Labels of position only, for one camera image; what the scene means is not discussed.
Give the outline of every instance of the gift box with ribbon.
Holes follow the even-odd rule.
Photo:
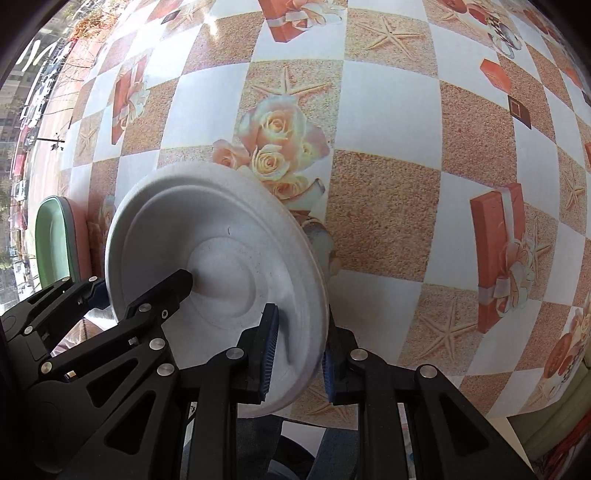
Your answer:
[[[113,99],[113,125],[111,143],[115,145],[125,128],[144,111],[144,105],[150,94],[144,82],[144,70],[148,57],[143,57],[134,64],[115,84]]]
[[[333,0],[259,0],[273,39],[286,43],[315,25],[340,22],[345,7]]]
[[[522,307],[535,280],[533,244],[525,233],[521,184],[470,200],[478,259],[478,330],[486,333]]]

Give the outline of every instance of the silver rivet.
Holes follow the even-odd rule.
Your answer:
[[[363,350],[362,348],[356,348],[355,350],[351,350],[349,354],[353,360],[357,360],[358,362],[362,362],[366,360],[368,357],[367,351]]]
[[[161,338],[152,338],[150,340],[150,348],[152,350],[162,350],[164,345],[166,345],[166,342]]]
[[[423,365],[419,369],[419,373],[425,378],[434,378],[437,376],[437,368],[432,365]]]
[[[41,373],[43,375],[47,375],[49,372],[51,372],[51,367],[53,365],[51,364],[51,362],[45,362],[42,366],[41,366]]]
[[[158,375],[160,375],[161,377],[167,377],[172,372],[174,372],[174,365],[162,364],[156,369],[156,371],[158,372]]]
[[[238,360],[239,358],[242,358],[242,355],[244,355],[244,350],[237,346],[233,346],[226,351],[226,356],[230,360]]]

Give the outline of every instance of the paper bowl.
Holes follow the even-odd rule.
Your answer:
[[[179,268],[191,294],[163,324],[179,368],[207,362],[258,324],[265,303],[281,311],[266,401],[241,416],[292,403],[309,385],[328,328],[323,277],[289,211],[256,180],[217,164],[173,164],[141,180],[119,205],[106,246],[113,311]]]

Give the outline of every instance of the checkered tablecloth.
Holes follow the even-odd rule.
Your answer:
[[[282,43],[257,0],[132,1],[61,157],[93,269],[139,179],[217,161],[326,227],[333,313],[360,346],[437,365],[489,417],[558,400],[591,319],[591,106],[560,34],[524,0],[288,4],[307,24]],[[320,377],[282,413],[356,425]]]

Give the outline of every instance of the green tray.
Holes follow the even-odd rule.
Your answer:
[[[35,250],[42,288],[64,277],[80,279],[74,218],[66,199],[48,197],[39,206]]]

